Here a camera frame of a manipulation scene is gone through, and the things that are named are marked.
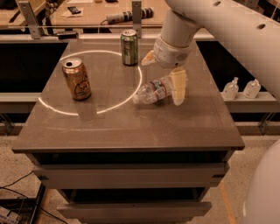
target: can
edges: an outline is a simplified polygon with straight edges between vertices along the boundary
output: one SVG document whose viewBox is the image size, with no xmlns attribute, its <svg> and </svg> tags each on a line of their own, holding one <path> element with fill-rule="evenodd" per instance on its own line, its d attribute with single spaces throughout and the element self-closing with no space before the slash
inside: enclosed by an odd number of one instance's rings
<svg viewBox="0 0 280 224">
<path fill-rule="evenodd" d="M 135 30 L 126 30 L 121 35 L 122 63 L 133 66 L 138 63 L 138 36 Z"/>
<path fill-rule="evenodd" d="M 91 95 L 87 69 L 81 59 L 68 58 L 63 60 L 62 71 L 75 100 L 81 101 Z"/>
</svg>

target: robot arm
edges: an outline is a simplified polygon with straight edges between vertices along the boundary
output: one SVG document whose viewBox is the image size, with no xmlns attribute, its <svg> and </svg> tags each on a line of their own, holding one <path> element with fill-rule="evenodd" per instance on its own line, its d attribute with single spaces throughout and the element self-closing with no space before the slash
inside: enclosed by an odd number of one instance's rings
<svg viewBox="0 0 280 224">
<path fill-rule="evenodd" d="M 280 24 L 231 0 L 165 0 L 170 6 L 154 56 L 180 67 L 203 25 L 280 102 Z"/>
</svg>

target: plastic bottle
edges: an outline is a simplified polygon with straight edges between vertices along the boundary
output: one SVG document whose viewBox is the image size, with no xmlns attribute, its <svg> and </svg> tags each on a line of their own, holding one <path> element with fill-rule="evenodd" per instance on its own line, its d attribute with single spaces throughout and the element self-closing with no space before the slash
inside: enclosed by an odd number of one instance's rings
<svg viewBox="0 0 280 224">
<path fill-rule="evenodd" d="M 133 95 L 132 101 L 135 104 L 152 104 L 171 94 L 172 90 L 168 83 L 168 76 L 165 76 L 142 85 Z"/>
<path fill-rule="evenodd" d="M 232 101 L 235 99 L 239 89 L 237 81 L 238 78 L 234 77 L 234 79 L 224 87 L 224 90 L 222 91 L 222 97 L 225 101 Z"/>
<path fill-rule="evenodd" d="M 256 95 L 260 92 L 261 85 L 257 79 L 251 80 L 247 83 L 246 87 L 244 88 L 243 94 L 245 97 L 249 99 L 256 98 Z"/>
</svg>

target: green can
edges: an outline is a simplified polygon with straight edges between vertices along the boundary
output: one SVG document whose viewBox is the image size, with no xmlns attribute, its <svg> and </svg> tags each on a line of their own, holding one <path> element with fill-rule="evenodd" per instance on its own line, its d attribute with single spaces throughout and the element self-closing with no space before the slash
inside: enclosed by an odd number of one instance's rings
<svg viewBox="0 0 280 224">
<path fill-rule="evenodd" d="M 133 66 L 138 63 L 138 36 L 135 30 L 126 30 L 121 35 L 122 63 Z"/>
</svg>

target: concrete floor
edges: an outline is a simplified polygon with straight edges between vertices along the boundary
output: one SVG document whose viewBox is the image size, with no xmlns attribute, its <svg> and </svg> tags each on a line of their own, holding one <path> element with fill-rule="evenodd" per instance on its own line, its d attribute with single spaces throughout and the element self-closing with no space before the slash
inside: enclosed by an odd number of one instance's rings
<svg viewBox="0 0 280 224">
<path fill-rule="evenodd" d="M 280 136 L 242 136 L 245 149 L 237 151 L 230 159 L 230 170 L 218 187 L 210 189 L 205 196 L 205 201 L 211 201 L 213 207 L 204 217 L 196 217 L 188 224 L 238 224 L 242 217 L 242 204 L 252 174 L 260 161 L 263 153 Z M 5 186 L 31 172 L 33 164 L 25 155 L 14 154 L 11 146 L 17 136 L 0 136 L 0 186 Z M 35 197 L 39 189 L 39 181 L 32 174 L 10 189 L 21 192 L 28 197 Z M 13 199 L 17 195 L 13 192 L 0 190 L 0 199 Z M 53 215 L 60 217 L 69 224 L 79 224 L 77 220 L 66 220 L 55 207 L 65 203 L 56 190 L 47 190 L 41 206 Z M 40 213 L 37 224 L 59 224 L 50 215 Z"/>
</svg>

